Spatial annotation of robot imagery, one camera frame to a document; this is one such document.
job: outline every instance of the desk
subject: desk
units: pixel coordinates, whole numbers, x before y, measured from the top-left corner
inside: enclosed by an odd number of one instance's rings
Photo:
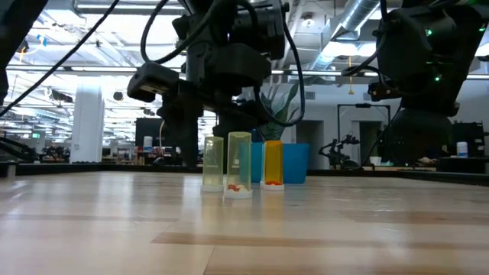
[[[486,187],[312,176],[232,200],[196,174],[0,183],[2,275],[489,273]]]

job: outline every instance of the table surface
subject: table surface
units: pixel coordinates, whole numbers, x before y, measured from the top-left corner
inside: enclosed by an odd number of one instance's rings
[[[488,274],[489,189],[309,177],[253,199],[199,175],[0,181],[0,274]]]

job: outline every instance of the exposed duct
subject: exposed duct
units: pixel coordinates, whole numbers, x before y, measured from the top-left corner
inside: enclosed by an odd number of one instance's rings
[[[379,0],[348,1],[340,25],[347,31],[359,31],[380,4]]]
[[[329,65],[335,59],[329,57],[324,49],[328,45],[329,41],[336,34],[341,32],[342,34],[355,33],[354,36],[358,38],[359,31],[370,16],[377,10],[380,5],[379,0],[348,0],[345,6],[345,11],[337,18],[328,20],[324,30],[322,31],[323,50],[311,63],[309,68],[311,70],[326,70]]]

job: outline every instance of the doorway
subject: doorway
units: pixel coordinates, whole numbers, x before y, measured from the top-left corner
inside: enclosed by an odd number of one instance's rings
[[[382,132],[382,122],[380,121],[360,121],[360,161],[364,160],[370,153],[372,145]],[[375,146],[370,157],[382,157],[382,147]]]
[[[325,157],[318,154],[324,146],[324,122],[301,121],[296,126],[296,140],[300,144],[309,145],[308,169],[325,169]]]

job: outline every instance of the green plant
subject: green plant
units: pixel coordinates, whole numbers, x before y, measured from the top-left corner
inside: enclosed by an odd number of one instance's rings
[[[266,97],[265,94],[261,93],[261,101],[263,102],[265,108],[267,108],[270,113],[274,114],[277,120],[290,121],[293,118],[293,116],[296,114],[296,112],[299,111],[299,108],[295,108],[289,115],[290,103],[296,97],[299,91],[299,83],[293,84],[292,87],[290,88],[290,91],[287,94],[282,95],[277,105],[278,111],[275,112],[273,108],[274,106],[273,103],[274,103],[274,97],[277,93],[277,89],[278,87],[274,87],[274,89],[270,90],[271,92],[273,90],[273,93],[271,94],[270,98]],[[274,123],[268,123],[266,125],[260,126],[258,130],[264,140],[279,141],[280,138],[282,137],[283,130],[285,130],[285,127],[276,125]]]

